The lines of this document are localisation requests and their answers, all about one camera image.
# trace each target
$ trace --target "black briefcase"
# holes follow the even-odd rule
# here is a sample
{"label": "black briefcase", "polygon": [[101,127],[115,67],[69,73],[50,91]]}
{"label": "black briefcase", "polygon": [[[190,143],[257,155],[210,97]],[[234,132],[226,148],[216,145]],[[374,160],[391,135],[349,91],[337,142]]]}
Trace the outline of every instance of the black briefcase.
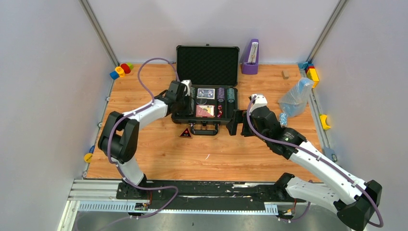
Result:
{"label": "black briefcase", "polygon": [[[191,80],[191,115],[173,114],[177,124],[190,124],[194,135],[218,133],[238,109],[238,47],[177,46],[177,73],[180,81]],[[215,125],[214,130],[206,129]]]}

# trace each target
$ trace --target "wooden tabletop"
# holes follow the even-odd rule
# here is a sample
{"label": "wooden tabletop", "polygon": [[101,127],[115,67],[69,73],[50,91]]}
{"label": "wooden tabletop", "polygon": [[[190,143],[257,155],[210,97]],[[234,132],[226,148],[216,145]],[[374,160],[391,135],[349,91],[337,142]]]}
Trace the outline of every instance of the wooden tabletop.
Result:
{"label": "wooden tabletop", "polygon": [[[112,111],[131,111],[150,100],[137,79],[139,66],[135,65],[132,73],[115,81],[103,124]],[[289,71],[288,80],[282,78],[282,70]],[[239,108],[247,108],[251,94],[262,93],[268,100],[268,108],[279,116],[278,99],[300,77],[297,65],[260,65],[257,75],[239,73],[236,87]],[[149,64],[143,68],[141,79],[157,95],[168,88],[175,76],[167,64]],[[301,115],[289,118],[288,126],[321,149],[309,106]],[[139,132],[136,158],[147,179],[276,181],[282,173],[289,172],[304,180],[319,181],[303,167],[274,154],[260,139],[239,135],[242,125],[238,126],[236,136],[230,136],[225,126],[221,126],[216,136],[180,138],[186,128],[187,124],[174,124],[168,116]],[[87,178],[118,179],[120,175],[96,148]]]}

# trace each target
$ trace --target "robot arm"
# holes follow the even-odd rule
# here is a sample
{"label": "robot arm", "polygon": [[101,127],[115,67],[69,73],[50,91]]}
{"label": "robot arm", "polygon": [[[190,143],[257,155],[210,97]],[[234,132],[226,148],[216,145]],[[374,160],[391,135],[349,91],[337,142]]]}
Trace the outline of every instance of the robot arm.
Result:
{"label": "robot arm", "polygon": [[[155,97],[154,103],[149,102],[140,108],[123,114],[115,111],[109,114],[98,141],[98,148],[105,155],[108,155],[109,135],[115,123],[123,116],[133,114],[123,120],[116,128],[116,131],[123,131],[123,134],[120,136],[115,131],[111,143],[111,158],[118,163],[123,175],[134,184],[139,185],[145,179],[145,175],[140,170],[135,157],[139,131],[153,121],[166,117],[171,113],[192,114],[190,87],[190,80],[172,81],[168,90]],[[151,107],[140,110],[149,104],[152,104]]]}
{"label": "robot arm", "polygon": [[[363,230],[374,213],[374,208],[356,185],[358,184],[362,190],[367,192],[377,206],[381,197],[381,185],[374,180],[365,182],[333,163],[299,132],[292,128],[282,128],[275,114],[267,108],[268,102],[262,94],[254,94],[252,97],[256,98],[249,108],[251,124],[262,136],[278,142],[266,141],[254,134],[249,128],[246,117],[247,111],[234,112],[232,120],[227,124],[230,135],[235,135],[237,124],[243,123],[241,135],[258,136],[274,153],[282,155],[309,170],[327,186],[318,186],[303,181],[289,173],[284,173],[276,184],[282,189],[283,194],[322,206],[336,213],[338,218],[348,227],[357,231]],[[300,148],[279,142],[290,143]],[[311,156],[302,149],[308,150],[317,157]],[[350,183],[325,162],[330,162],[335,168],[351,178],[354,183]]]}

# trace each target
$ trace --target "metronome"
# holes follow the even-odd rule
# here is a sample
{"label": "metronome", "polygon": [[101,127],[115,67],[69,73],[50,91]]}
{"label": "metronome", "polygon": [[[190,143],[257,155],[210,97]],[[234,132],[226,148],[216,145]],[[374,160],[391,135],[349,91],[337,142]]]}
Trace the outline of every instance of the metronome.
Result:
{"label": "metronome", "polygon": [[242,61],[242,73],[245,75],[258,74],[259,40],[252,39],[244,54]]}

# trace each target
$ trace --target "clear plastic bag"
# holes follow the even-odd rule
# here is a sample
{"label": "clear plastic bag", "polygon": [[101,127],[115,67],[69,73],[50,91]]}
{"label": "clear plastic bag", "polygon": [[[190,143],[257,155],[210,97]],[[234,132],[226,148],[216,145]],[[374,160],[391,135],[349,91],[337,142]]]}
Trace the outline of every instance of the clear plastic bag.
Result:
{"label": "clear plastic bag", "polygon": [[314,82],[301,78],[297,84],[278,100],[279,107],[288,117],[294,117],[305,111],[307,100],[312,92]]}

